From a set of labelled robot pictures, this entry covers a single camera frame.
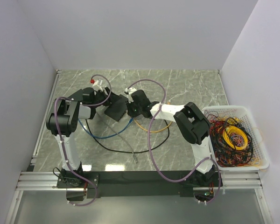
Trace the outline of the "dark network switch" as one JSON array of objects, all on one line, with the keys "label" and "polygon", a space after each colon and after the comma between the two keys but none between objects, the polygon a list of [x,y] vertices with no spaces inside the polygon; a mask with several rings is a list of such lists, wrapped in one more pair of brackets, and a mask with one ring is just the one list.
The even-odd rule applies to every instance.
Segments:
[{"label": "dark network switch", "polygon": [[104,114],[109,118],[119,122],[127,111],[126,103],[128,102],[128,98],[122,94],[116,95],[112,93],[109,101],[110,104],[107,106]]}]

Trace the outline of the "black network switch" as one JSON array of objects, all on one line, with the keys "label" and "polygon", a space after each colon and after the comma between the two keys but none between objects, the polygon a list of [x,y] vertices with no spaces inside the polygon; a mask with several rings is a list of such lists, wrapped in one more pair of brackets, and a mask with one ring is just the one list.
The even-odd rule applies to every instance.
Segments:
[{"label": "black network switch", "polygon": [[79,89],[78,91],[74,92],[73,94],[71,94],[67,98],[69,98],[70,100],[73,100],[73,101],[83,102],[84,101],[84,99],[83,99],[83,89]]}]

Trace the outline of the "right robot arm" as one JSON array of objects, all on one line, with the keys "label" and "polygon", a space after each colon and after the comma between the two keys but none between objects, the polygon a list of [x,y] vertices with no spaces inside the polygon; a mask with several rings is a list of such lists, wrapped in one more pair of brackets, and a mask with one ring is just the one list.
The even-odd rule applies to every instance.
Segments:
[{"label": "right robot arm", "polygon": [[[201,186],[207,186],[212,181],[216,167],[208,145],[210,122],[201,110],[193,102],[185,105],[166,105],[157,101],[151,102],[143,90],[137,90],[133,87],[126,88],[125,94],[128,95],[126,104],[128,115],[132,118],[143,115],[143,117],[150,119],[147,130],[147,146],[153,165],[159,175],[168,182],[178,183],[187,180],[195,171],[198,171],[196,182]],[[154,161],[150,133],[152,122],[156,119],[175,122],[183,138],[191,144],[195,167],[189,174],[179,180],[167,178]]]}]

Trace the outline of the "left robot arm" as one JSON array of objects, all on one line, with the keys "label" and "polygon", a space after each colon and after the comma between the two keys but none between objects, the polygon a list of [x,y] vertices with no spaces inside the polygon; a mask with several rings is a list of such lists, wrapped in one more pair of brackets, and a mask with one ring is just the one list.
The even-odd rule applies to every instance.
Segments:
[{"label": "left robot arm", "polygon": [[59,97],[53,101],[46,118],[46,128],[58,142],[62,156],[62,179],[78,188],[84,183],[82,162],[77,154],[75,131],[79,119],[93,119],[96,108],[110,107],[120,100],[120,96],[108,87],[95,90],[87,87],[74,92],[69,97]]}]

